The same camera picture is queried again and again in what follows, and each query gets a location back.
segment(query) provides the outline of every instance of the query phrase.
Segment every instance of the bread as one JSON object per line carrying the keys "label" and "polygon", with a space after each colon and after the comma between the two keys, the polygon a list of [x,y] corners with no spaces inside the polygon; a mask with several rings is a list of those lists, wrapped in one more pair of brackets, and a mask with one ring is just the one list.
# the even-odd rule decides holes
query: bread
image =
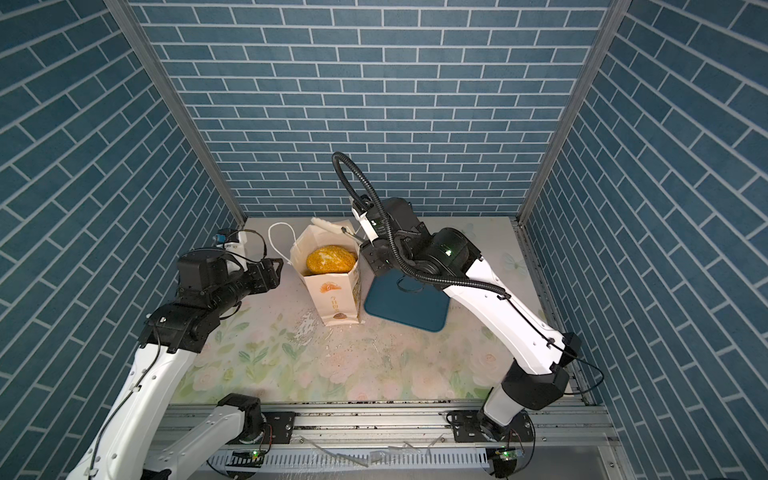
{"label": "bread", "polygon": [[312,275],[349,273],[356,261],[357,257],[354,253],[338,245],[327,245],[310,253],[306,258],[306,268]]}

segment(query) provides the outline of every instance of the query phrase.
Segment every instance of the black cable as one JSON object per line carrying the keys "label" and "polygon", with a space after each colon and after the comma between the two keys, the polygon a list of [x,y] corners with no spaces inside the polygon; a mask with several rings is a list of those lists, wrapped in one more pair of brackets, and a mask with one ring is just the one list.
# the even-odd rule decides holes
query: black cable
{"label": "black cable", "polygon": [[357,194],[357,191],[352,188],[352,185],[349,184],[349,180],[347,180],[346,175],[341,170],[341,164],[336,160],[336,155],[344,155],[344,157],[347,158],[347,160],[352,161],[349,157],[347,157],[345,154],[341,152],[336,152],[333,154],[332,160],[333,160],[333,170],[336,171],[336,176],[339,177],[339,180],[341,181],[341,184],[346,189],[347,193],[350,197],[352,197],[352,202],[354,202],[355,206],[360,210],[361,212],[365,210],[365,202],[362,200],[362,198]]}
{"label": "black cable", "polygon": [[271,423],[269,424],[269,426],[270,426],[270,444],[269,444],[268,447],[266,447],[266,452],[264,452],[264,455],[266,455],[269,452],[272,452],[272,435],[274,434],[274,432],[272,430],[272,424]]}
{"label": "black cable", "polygon": [[519,433],[517,433],[517,432],[515,431],[515,429],[512,429],[512,428],[510,428],[510,429],[509,429],[509,433],[507,434],[507,448],[509,448],[509,440],[511,439],[511,437],[512,437],[512,434],[513,434],[513,433],[514,433],[514,434],[515,434],[515,436],[518,438],[518,442],[520,442],[520,449],[522,450],[522,452],[523,452],[523,455],[525,455],[525,448],[523,448],[523,441],[522,441],[522,439],[520,438],[520,434],[519,434]]}
{"label": "black cable", "polygon": [[219,472],[218,470],[216,470],[216,469],[214,468],[214,466],[210,464],[210,460],[206,460],[205,462],[208,464],[208,466],[210,467],[210,469],[211,469],[211,470],[213,470],[214,472],[216,472],[217,474],[219,474],[219,475],[222,475],[222,476],[224,476],[224,477],[227,477],[227,478],[231,478],[231,477],[230,477],[229,475],[227,475],[226,473],[222,473],[222,472]]}
{"label": "black cable", "polygon": [[533,330],[534,330],[536,333],[538,333],[538,334],[539,334],[539,336],[540,336],[542,339],[544,339],[544,340],[545,340],[545,342],[547,342],[547,345],[551,345],[551,346],[553,346],[554,348],[556,348],[556,349],[560,350],[560,351],[561,351],[561,352],[562,352],[564,355],[570,356],[572,359],[576,360],[577,362],[581,362],[581,363],[583,363],[583,364],[584,364],[584,365],[586,365],[586,366],[590,366],[591,368],[593,368],[593,369],[597,370],[597,371],[600,373],[600,379],[599,379],[599,380],[598,380],[598,381],[597,381],[597,382],[596,382],[596,383],[595,383],[593,386],[589,387],[588,389],[586,389],[586,390],[579,390],[578,392],[564,392],[564,393],[563,393],[563,395],[581,395],[581,394],[583,394],[583,393],[591,392],[592,390],[596,389],[598,386],[602,385],[603,381],[605,380],[605,372],[603,372],[603,370],[602,370],[600,367],[596,366],[596,365],[595,365],[595,364],[593,364],[593,363],[589,363],[589,362],[588,362],[588,361],[586,361],[586,360],[580,359],[580,358],[578,358],[577,356],[575,356],[575,355],[573,355],[573,354],[571,354],[571,353],[568,353],[568,352],[566,352],[565,350],[563,350],[562,348],[560,348],[559,346],[555,345],[555,344],[554,344],[554,339],[552,339],[552,338],[548,338],[548,337],[547,337],[547,336],[546,336],[544,333],[542,333],[542,332],[541,332],[541,330],[539,330],[538,328],[536,328],[536,325],[534,325],[533,323],[531,323],[531,320],[529,320],[529,319],[528,319],[528,317],[526,317],[525,315],[523,315],[523,312],[521,312],[521,311],[518,309],[518,307],[516,307],[516,306],[515,306],[515,304],[514,304],[514,303],[512,303],[512,301],[511,301],[509,298],[507,298],[506,300],[507,300],[507,303],[509,303],[509,304],[512,306],[512,308],[513,308],[513,309],[515,309],[515,312],[517,312],[517,313],[518,313],[518,314],[519,314],[521,317],[523,317],[523,320],[525,320],[525,322],[526,322],[528,325],[530,325],[530,326],[531,326],[531,328],[532,328],[532,329],[533,329]]}
{"label": "black cable", "polygon": [[186,255],[187,253],[192,253],[192,252],[224,252],[224,253],[228,253],[230,255],[234,255],[235,257],[240,257],[240,258],[242,258],[242,259],[244,259],[244,260],[246,260],[248,262],[251,262],[251,263],[259,263],[261,261],[261,260],[258,260],[258,261],[251,260],[250,258],[244,257],[244,256],[240,255],[239,253],[230,252],[229,250],[225,250],[224,248],[216,248],[216,247],[193,248],[192,250],[184,253],[184,255]]}
{"label": "black cable", "polygon": [[451,413],[448,413],[445,415],[445,421],[448,422],[448,424],[453,428],[455,428],[458,425],[458,423],[453,421],[453,414]]}
{"label": "black cable", "polygon": [[259,238],[261,239],[261,243],[264,244],[264,253],[261,256],[261,259],[263,260],[263,259],[266,258],[266,241],[264,240],[264,237],[262,237],[261,233],[255,231],[255,230],[249,230],[247,228],[243,228],[242,230],[235,230],[234,232],[232,232],[229,235],[227,235],[227,240],[229,240],[235,233],[238,233],[238,232],[255,233],[256,235],[258,235]]}
{"label": "black cable", "polygon": [[237,305],[235,306],[236,307],[235,311],[230,313],[227,316],[222,316],[221,318],[219,318],[219,320],[226,320],[226,319],[230,318],[232,315],[234,315],[235,313],[239,312],[240,311],[240,307],[242,307],[242,306],[243,306],[243,302],[237,302]]}
{"label": "black cable", "polygon": [[563,352],[565,355],[570,356],[572,359],[576,360],[577,362],[583,363],[584,365],[591,367],[592,369],[597,370],[600,373],[600,379],[591,387],[589,387],[586,390],[579,390],[578,392],[564,392],[563,395],[581,395],[582,393],[591,392],[592,390],[596,389],[598,386],[603,384],[603,381],[605,380],[605,372],[598,367],[597,365],[593,363],[589,363],[587,360],[580,359],[576,356],[571,355],[568,352]]}
{"label": "black cable", "polygon": [[397,247],[397,244],[395,243],[395,236],[392,233],[392,224],[389,222],[389,215],[387,215],[387,213],[384,211],[384,205],[382,204],[381,199],[379,199],[379,195],[376,193],[376,190],[373,188],[373,185],[371,185],[371,182],[366,178],[365,174],[362,172],[362,170],[360,170],[360,168],[355,164],[355,162],[353,162],[352,159],[347,157],[345,154],[337,151],[336,153],[333,154],[332,160],[333,160],[333,169],[336,170],[336,174],[339,175],[339,180],[341,180],[342,185],[344,185],[344,188],[346,188],[347,192],[349,193],[350,196],[352,196],[354,201],[359,201],[362,203],[362,199],[357,194],[357,192],[354,191],[352,186],[349,184],[349,181],[346,179],[346,175],[344,175],[344,173],[342,172],[341,165],[339,164],[339,162],[344,163],[352,171],[352,173],[357,177],[357,179],[360,180],[360,183],[366,189],[367,194],[369,195],[369,197],[371,197],[371,200],[373,201],[373,205],[378,210],[381,220],[384,223],[384,229],[386,231],[387,240],[389,242],[389,250],[392,252],[392,256],[395,258],[395,261],[400,266],[400,270],[405,275],[412,276],[413,278],[419,280],[420,282],[431,283],[433,285],[467,286],[470,288],[479,288],[481,290],[488,290],[506,299],[508,299],[511,296],[510,293],[508,293],[504,289],[504,287],[499,285],[494,285],[493,283],[480,282],[477,280],[470,280],[467,278],[459,278],[457,276],[430,275],[428,273],[420,272],[413,266],[408,265],[406,259],[403,258],[399,248]]}
{"label": "black cable", "polygon": [[533,462],[533,454],[536,452],[536,426],[533,424],[533,421],[531,421],[531,431],[533,432],[533,445],[531,446],[531,456],[528,457],[528,461],[525,463],[525,465],[523,465],[519,470],[512,472],[513,475],[515,473],[522,472],[531,464],[531,462]]}
{"label": "black cable", "polygon": [[101,427],[101,431],[98,433],[98,436],[96,437],[96,444],[94,445],[94,454],[91,456],[91,466],[88,468],[88,480],[91,480],[93,478],[93,475],[91,475],[91,471],[94,469],[94,463],[96,463],[96,457],[98,456],[98,446],[101,443],[101,437],[104,434],[104,431],[109,426],[109,423],[112,421],[115,415],[120,411],[120,409],[125,405],[125,403],[128,401],[128,399],[131,397],[131,395],[134,394],[134,389],[139,388],[141,389],[141,381],[144,380],[144,377],[147,376],[150,370],[152,370],[152,367],[157,362],[157,359],[160,358],[160,333],[157,331],[157,326],[152,326],[152,332],[154,333],[154,338],[157,340],[157,353],[154,356],[154,359],[152,360],[152,363],[149,364],[146,370],[144,370],[144,373],[141,374],[141,377],[139,377],[139,380],[136,382],[136,386],[131,389],[130,392],[125,396],[125,398],[120,402],[118,407],[112,412],[112,415],[109,416],[106,422],[104,422],[104,426]]}

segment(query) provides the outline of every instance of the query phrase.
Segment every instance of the blue brick wall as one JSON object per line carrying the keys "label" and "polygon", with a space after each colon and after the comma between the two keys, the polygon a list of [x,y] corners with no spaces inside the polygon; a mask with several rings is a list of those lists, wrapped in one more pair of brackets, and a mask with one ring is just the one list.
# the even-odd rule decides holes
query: blue brick wall
{"label": "blue brick wall", "polygon": [[634,0],[528,224],[641,478],[768,478],[767,25]]}
{"label": "blue brick wall", "polygon": [[132,2],[250,216],[516,214],[609,0]]}
{"label": "blue brick wall", "polygon": [[0,478],[57,478],[231,219],[101,0],[0,12]]}

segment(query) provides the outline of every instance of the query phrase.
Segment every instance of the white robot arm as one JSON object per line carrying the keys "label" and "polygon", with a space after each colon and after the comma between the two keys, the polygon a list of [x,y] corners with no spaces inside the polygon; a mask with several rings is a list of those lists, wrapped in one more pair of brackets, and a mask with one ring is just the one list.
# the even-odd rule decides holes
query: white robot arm
{"label": "white robot arm", "polygon": [[[341,164],[360,180],[366,195],[355,192]],[[333,166],[369,239],[360,247],[360,255],[374,273],[382,275],[394,268],[442,289],[474,313],[515,357],[478,414],[483,432],[501,440],[521,410],[539,410],[559,399],[569,378],[564,368],[578,357],[579,338],[552,329],[533,314],[463,233],[444,228],[431,234],[406,200],[382,202],[365,174],[345,154],[333,154]]]}
{"label": "white robot arm", "polygon": [[280,285],[281,259],[252,262],[240,243],[226,245],[192,250],[178,260],[177,296],[147,320],[128,378],[68,480],[184,480],[230,440],[252,443],[266,434],[259,399],[229,394],[208,420],[162,455],[147,458],[171,396],[222,315],[245,296]]}

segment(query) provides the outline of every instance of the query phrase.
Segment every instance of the paper bag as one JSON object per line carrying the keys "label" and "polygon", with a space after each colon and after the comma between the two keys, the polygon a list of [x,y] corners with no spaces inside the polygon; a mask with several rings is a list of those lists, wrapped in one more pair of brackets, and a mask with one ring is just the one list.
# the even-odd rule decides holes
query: paper bag
{"label": "paper bag", "polygon": [[[349,220],[336,222],[350,232],[355,231]],[[358,257],[349,273],[323,273],[312,275],[306,268],[306,258],[315,250],[327,245],[338,245]],[[331,233],[316,225],[309,225],[290,249],[290,262],[301,276],[310,292],[317,312],[326,326],[360,323],[360,248],[350,236]]]}

